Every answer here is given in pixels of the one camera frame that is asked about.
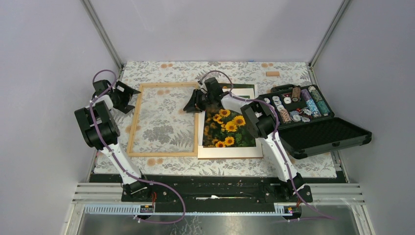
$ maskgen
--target case handle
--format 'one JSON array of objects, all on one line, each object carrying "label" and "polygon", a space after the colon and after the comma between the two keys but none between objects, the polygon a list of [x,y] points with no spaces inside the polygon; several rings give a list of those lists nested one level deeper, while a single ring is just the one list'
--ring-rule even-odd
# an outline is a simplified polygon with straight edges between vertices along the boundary
[{"label": "case handle", "polygon": [[287,85],[272,87],[271,92],[280,92],[280,91],[292,89],[294,87],[295,87],[295,85],[293,85],[293,84],[287,84]]}]

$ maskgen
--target white wall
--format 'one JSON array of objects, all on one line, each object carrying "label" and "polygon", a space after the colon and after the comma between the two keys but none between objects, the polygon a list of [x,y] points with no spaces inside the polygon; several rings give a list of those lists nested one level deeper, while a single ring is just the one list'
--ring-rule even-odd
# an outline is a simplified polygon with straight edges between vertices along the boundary
[{"label": "white wall", "polygon": [[342,0],[92,0],[126,61],[309,61]]},{"label": "white wall", "polygon": [[79,0],[0,9],[0,234],[56,235],[93,154],[73,112],[115,65]]},{"label": "white wall", "polygon": [[373,132],[342,150],[376,234],[415,234],[415,1],[353,1],[315,67],[337,116]]}]

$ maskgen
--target sunflower picture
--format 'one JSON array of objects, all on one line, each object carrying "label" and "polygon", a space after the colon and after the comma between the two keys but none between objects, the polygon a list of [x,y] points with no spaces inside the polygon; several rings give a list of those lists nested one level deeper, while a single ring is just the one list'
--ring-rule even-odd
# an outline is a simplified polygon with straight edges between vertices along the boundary
[{"label": "sunflower picture", "polygon": [[244,117],[234,111],[208,107],[206,109],[203,147],[256,147]]}]

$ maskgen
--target small wooden block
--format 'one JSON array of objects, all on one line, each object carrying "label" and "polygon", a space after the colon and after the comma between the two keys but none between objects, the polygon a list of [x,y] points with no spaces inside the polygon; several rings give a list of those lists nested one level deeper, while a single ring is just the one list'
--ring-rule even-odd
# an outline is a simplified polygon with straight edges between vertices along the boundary
[{"label": "small wooden block", "polygon": [[279,72],[278,71],[266,72],[265,74],[267,75],[267,77],[279,77]]}]

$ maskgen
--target picture frame with sunflower print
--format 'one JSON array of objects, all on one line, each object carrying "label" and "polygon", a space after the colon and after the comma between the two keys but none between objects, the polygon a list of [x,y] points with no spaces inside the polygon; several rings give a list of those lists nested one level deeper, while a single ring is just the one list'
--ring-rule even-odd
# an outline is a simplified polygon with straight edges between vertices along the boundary
[{"label": "picture frame with sunflower print", "polygon": [[[229,84],[220,84],[229,91]],[[232,92],[255,98],[256,85],[234,84]],[[207,107],[199,115],[198,159],[262,158],[261,143],[246,129],[243,116],[227,109]]]}]

